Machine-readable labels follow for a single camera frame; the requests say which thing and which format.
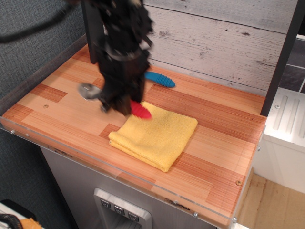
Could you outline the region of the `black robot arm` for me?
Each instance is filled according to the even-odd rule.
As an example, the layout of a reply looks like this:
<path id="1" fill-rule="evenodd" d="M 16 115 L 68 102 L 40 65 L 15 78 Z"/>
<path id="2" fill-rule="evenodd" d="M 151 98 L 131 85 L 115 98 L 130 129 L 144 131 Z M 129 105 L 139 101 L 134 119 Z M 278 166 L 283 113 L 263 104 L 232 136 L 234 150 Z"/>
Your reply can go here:
<path id="1" fill-rule="evenodd" d="M 107 32 L 96 45 L 97 62 L 104 77 L 98 99 L 104 112 L 112 108 L 130 115 L 131 102 L 141 102 L 143 98 L 150 53 L 140 44 L 145 41 L 152 45 L 148 38 L 153 30 L 152 20 L 141 0 L 93 0 L 91 4 L 98 9 Z"/>

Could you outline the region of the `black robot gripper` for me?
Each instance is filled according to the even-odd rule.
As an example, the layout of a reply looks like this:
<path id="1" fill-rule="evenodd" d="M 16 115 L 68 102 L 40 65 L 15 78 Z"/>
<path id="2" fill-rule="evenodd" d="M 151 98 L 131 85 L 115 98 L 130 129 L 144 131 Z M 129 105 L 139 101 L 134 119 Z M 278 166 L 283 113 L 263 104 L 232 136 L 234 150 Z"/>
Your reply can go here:
<path id="1" fill-rule="evenodd" d="M 138 49 L 135 56 L 110 53 L 97 47 L 98 66 L 104 78 L 102 101 L 113 105 L 113 109 L 124 116 L 131 114 L 130 99 L 141 102 L 145 89 L 145 72 L 150 64 L 148 50 Z"/>

